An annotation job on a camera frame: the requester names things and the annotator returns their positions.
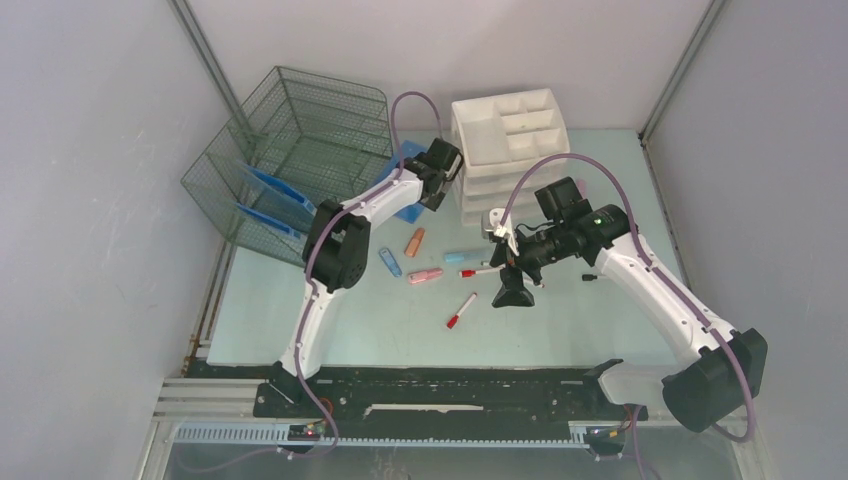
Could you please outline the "blue folder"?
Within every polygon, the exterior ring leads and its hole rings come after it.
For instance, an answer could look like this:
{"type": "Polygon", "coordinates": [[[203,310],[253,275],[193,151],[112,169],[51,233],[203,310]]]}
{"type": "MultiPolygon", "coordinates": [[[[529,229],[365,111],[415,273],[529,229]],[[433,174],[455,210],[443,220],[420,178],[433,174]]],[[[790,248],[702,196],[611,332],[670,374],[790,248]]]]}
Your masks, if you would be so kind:
{"type": "Polygon", "coordinates": [[[273,230],[275,230],[277,232],[280,232],[280,233],[282,233],[286,236],[289,236],[289,237],[292,237],[292,238],[298,239],[298,240],[300,240],[303,237],[303,233],[301,231],[292,228],[290,225],[288,225],[288,224],[286,224],[286,223],[284,223],[280,220],[277,220],[276,218],[273,218],[269,215],[261,213],[257,210],[252,209],[252,208],[246,207],[242,204],[237,204],[237,207],[238,207],[239,210],[241,210],[243,213],[247,214],[249,217],[253,218],[254,220],[259,221],[261,224],[263,224],[265,226],[271,227],[273,230]]]}
{"type": "Polygon", "coordinates": [[[293,209],[297,214],[314,216],[316,207],[310,199],[283,180],[247,164],[239,164],[245,180],[259,192],[257,202],[277,210],[293,209]]]}
{"type": "MultiPolygon", "coordinates": [[[[402,159],[406,160],[407,158],[413,158],[420,153],[425,153],[426,150],[427,147],[425,145],[414,141],[403,140],[400,143],[400,149],[396,150],[391,158],[384,164],[381,171],[377,174],[373,184],[377,185],[384,179],[393,177],[394,171],[397,169],[398,164],[402,159]]],[[[398,209],[394,213],[394,217],[410,225],[415,224],[422,215],[425,207],[417,200],[413,201],[409,192],[406,192],[403,200],[403,204],[400,204],[398,199],[395,200],[398,209]]]]}

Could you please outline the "white plastic drawer organizer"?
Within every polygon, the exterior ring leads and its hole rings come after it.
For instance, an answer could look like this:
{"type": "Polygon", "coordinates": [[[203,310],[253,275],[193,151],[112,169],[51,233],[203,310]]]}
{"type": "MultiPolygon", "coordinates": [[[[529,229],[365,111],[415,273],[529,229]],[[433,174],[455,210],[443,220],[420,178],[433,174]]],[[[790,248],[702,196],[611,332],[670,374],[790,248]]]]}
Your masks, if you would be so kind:
{"type": "Polygon", "coordinates": [[[451,134],[464,156],[452,186],[464,226],[478,226],[483,214],[504,207],[517,182],[538,162],[571,151],[549,88],[458,100],[451,112],[451,134]]]}

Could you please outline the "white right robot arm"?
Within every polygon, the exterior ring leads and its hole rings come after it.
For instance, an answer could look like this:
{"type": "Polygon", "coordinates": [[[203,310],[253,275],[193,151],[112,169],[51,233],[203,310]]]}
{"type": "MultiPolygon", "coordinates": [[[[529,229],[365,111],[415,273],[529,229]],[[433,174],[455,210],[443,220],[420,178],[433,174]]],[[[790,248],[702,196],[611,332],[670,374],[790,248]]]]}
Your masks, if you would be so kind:
{"type": "Polygon", "coordinates": [[[548,223],[531,235],[514,228],[503,208],[481,218],[495,245],[490,264],[502,282],[493,307],[534,306],[525,282],[540,284],[543,268],[579,258],[636,302],[675,358],[666,367],[619,359],[597,366],[581,392],[588,414],[606,418],[624,404],[664,408],[688,430],[703,432],[739,408],[752,408],[768,353],[756,329],[740,331],[698,300],[647,248],[622,208],[592,208],[571,178],[535,197],[548,223]]]}

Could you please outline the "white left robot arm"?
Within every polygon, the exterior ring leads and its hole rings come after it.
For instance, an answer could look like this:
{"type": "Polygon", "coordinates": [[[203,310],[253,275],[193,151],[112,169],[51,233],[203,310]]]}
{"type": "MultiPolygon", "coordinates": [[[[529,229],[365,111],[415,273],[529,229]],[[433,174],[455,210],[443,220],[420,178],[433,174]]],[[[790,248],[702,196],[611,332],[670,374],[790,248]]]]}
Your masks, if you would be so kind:
{"type": "Polygon", "coordinates": [[[455,145],[436,138],[428,150],[400,160],[389,175],[362,194],[317,208],[303,251],[305,290],[295,331],[271,377],[277,402],[292,416],[304,416],[316,403],[307,379],[323,362],[326,317],[332,303],[362,278],[371,233],[398,211],[422,205],[436,211],[463,165],[455,145]]]}

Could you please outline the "red cap marker upper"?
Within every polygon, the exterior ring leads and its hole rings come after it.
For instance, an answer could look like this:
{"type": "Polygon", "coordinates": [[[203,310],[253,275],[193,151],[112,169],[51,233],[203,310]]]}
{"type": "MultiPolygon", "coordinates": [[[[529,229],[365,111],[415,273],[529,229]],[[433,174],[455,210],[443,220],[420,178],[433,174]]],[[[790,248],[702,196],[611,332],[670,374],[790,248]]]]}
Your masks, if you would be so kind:
{"type": "Polygon", "coordinates": [[[486,274],[495,274],[501,271],[500,267],[497,268],[480,268],[480,269],[464,269],[459,271],[459,276],[461,278],[471,278],[478,275],[486,275],[486,274]]]}

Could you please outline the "red cap marker lower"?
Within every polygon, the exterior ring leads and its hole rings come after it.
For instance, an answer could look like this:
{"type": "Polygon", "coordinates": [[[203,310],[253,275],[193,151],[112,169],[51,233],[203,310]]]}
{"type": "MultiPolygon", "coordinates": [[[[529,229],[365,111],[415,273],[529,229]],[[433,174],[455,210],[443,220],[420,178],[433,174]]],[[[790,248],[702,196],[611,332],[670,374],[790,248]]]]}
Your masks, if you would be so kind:
{"type": "Polygon", "coordinates": [[[463,302],[463,304],[457,309],[455,314],[447,321],[446,327],[448,329],[453,329],[457,323],[459,322],[461,316],[466,312],[468,307],[476,300],[478,294],[476,292],[472,292],[469,297],[463,302]]]}

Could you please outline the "pink correction tape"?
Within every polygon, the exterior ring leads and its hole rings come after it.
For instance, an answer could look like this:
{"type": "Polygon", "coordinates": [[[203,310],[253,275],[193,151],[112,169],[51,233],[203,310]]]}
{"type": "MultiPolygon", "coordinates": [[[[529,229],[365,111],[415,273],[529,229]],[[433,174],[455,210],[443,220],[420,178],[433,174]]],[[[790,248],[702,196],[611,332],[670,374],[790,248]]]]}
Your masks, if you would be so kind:
{"type": "Polygon", "coordinates": [[[434,267],[415,271],[407,276],[410,285],[418,285],[440,278],[444,273],[442,268],[434,267]]]}

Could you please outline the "blue transparent correction tape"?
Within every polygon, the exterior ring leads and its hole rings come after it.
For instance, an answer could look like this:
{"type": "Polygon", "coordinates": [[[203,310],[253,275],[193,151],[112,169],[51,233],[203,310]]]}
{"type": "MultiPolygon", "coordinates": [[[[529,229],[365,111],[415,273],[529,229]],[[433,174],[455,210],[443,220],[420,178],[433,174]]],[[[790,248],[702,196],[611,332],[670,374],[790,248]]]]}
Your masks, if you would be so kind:
{"type": "Polygon", "coordinates": [[[403,271],[395,259],[394,255],[388,248],[380,248],[378,251],[378,256],[395,278],[400,278],[403,275],[403,271]]]}

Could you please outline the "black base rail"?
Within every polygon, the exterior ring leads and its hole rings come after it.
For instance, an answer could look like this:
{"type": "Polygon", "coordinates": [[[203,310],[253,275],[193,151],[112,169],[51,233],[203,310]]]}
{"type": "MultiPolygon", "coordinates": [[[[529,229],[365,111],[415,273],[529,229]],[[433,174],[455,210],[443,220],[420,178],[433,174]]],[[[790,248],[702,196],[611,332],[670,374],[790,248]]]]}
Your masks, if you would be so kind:
{"type": "Polygon", "coordinates": [[[693,367],[644,399],[601,388],[607,364],[522,370],[281,367],[194,362],[154,410],[179,440],[290,446],[620,447],[632,420],[702,432],[744,403],[736,375],[693,367]]]}

